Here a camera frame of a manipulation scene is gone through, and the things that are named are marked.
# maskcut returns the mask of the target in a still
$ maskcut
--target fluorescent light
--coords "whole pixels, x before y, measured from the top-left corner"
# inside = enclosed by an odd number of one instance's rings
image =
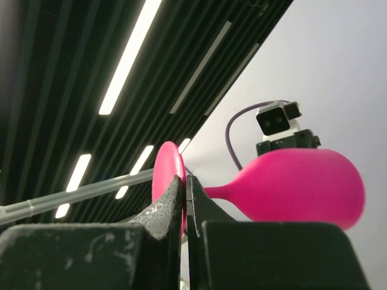
[[[67,214],[68,209],[70,208],[70,204],[62,204],[58,207],[55,218],[60,219]]]
[[[259,48],[259,43],[256,43],[254,44],[252,50],[250,50],[249,54],[247,55],[247,57],[242,61],[241,65],[236,69],[236,71],[234,72],[234,74],[231,76],[231,78],[229,79],[229,81],[226,83],[226,85],[223,87],[222,91],[218,94],[218,96],[215,98],[215,100],[213,101],[213,103],[209,106],[209,108],[207,109],[207,111],[204,113],[205,116],[208,116],[212,110],[215,108],[215,106],[218,104],[218,102],[222,99],[222,97],[224,96],[224,94],[230,89],[230,87],[232,86],[232,84],[234,83],[234,81],[236,80],[236,78],[239,76],[239,74],[241,73],[241,71],[245,68],[245,66],[247,65],[247,63],[251,60],[251,58],[253,57],[253,55],[256,53],[256,51],[258,50]]]
[[[78,186],[83,178],[83,175],[86,172],[86,168],[90,162],[90,159],[91,159],[90,154],[84,154],[79,157],[77,165],[75,165],[74,172],[71,175],[70,181],[67,185],[67,188],[66,188],[67,192],[73,192],[78,189]],[[59,219],[64,217],[67,214],[67,211],[69,208],[70,208],[70,204],[60,205],[56,211],[55,218]]]
[[[113,110],[161,1],[147,0],[145,2],[99,109],[100,115],[109,115]]]
[[[138,172],[140,172],[141,167],[143,167],[145,161],[149,157],[153,150],[153,146],[149,145],[146,146],[143,153],[141,153],[140,157],[138,158],[137,162],[134,164],[132,171],[129,173],[129,175],[136,175]]]
[[[129,186],[123,186],[120,188],[119,192],[117,192],[117,194],[115,195],[115,199],[120,199],[120,198],[123,198],[123,196],[125,195],[125,193],[128,191],[128,188]]]
[[[207,51],[206,55],[204,56],[204,58],[199,63],[199,65],[196,68],[195,72],[193,73],[192,77],[188,81],[186,87],[183,89],[183,91],[181,92],[180,96],[177,98],[176,103],[174,104],[174,106],[172,107],[171,111],[169,112],[170,114],[174,114],[177,111],[177,109],[180,107],[180,105],[183,102],[183,100],[187,97],[188,92],[191,90],[191,87],[196,82],[196,79],[199,77],[201,71],[206,66],[207,62],[210,60],[212,54],[215,52],[216,48],[221,43],[222,39],[224,38],[224,36],[226,35],[226,33],[227,33],[227,31],[229,30],[230,27],[231,27],[231,22],[230,21],[227,21],[226,24],[223,25],[223,28],[219,32],[218,36],[215,38],[215,40],[212,43],[212,45],[210,46],[210,48],[208,49],[208,51]]]
[[[188,144],[191,142],[190,138],[184,139],[179,146],[179,153],[182,154]]]
[[[90,158],[91,158],[90,154],[84,154],[79,157],[77,165],[75,166],[73,175],[71,175],[70,181],[67,185],[67,188],[66,188],[67,192],[73,192],[78,189],[78,186],[83,178],[83,175],[85,174],[87,165],[89,164]]]

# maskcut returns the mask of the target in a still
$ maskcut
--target black ceiling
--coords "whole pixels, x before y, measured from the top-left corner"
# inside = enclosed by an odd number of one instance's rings
[[[17,57],[1,98],[3,205],[65,190],[84,153],[92,158],[81,185],[128,174],[149,144],[155,149],[143,169],[152,168],[163,142],[194,137],[292,1],[164,0],[112,114],[101,116],[144,2],[19,2],[10,53]],[[227,21],[227,34],[170,114]],[[148,204],[150,192],[145,182],[122,199],[110,193],[73,204],[61,220],[51,211],[21,222],[116,222]]]

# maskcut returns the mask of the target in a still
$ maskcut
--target camera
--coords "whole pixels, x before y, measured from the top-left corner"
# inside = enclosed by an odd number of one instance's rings
[[[301,116],[296,101],[286,102],[276,100],[259,108],[256,120],[264,134],[264,140],[275,140],[293,135],[300,131],[300,125],[295,120]]]

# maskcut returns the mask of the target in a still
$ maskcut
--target cable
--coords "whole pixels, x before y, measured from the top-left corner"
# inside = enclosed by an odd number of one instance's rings
[[[234,116],[232,116],[232,118],[230,119],[230,121],[228,122],[227,126],[226,126],[226,132],[224,134],[224,137],[226,139],[226,146],[227,146],[227,150],[229,151],[230,153],[230,156],[231,158],[233,159],[236,167],[238,168],[238,170],[242,170],[243,169],[243,166],[242,164],[240,163],[238,157],[236,157],[236,154],[235,154],[235,151],[231,145],[231,141],[230,141],[230,129],[231,129],[231,125],[234,123],[234,121],[239,118],[240,116],[242,116],[243,114],[247,113],[247,112],[250,112],[254,109],[258,109],[260,107],[263,107],[263,106],[266,106],[266,105],[269,105],[271,103],[273,103],[274,101],[264,101],[262,103],[258,103],[258,104],[255,104],[255,105],[252,105],[252,106],[249,106],[247,108],[244,108],[243,110],[239,111],[238,113],[236,113]]]

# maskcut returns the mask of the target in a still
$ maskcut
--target gray pipe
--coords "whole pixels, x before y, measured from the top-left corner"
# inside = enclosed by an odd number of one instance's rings
[[[0,225],[28,218],[39,213],[54,210],[61,204],[73,204],[89,198],[118,190],[125,185],[139,184],[153,177],[153,169],[139,172],[134,176],[124,175],[79,187],[73,192],[58,192],[40,198],[29,199],[17,204],[0,206]]]

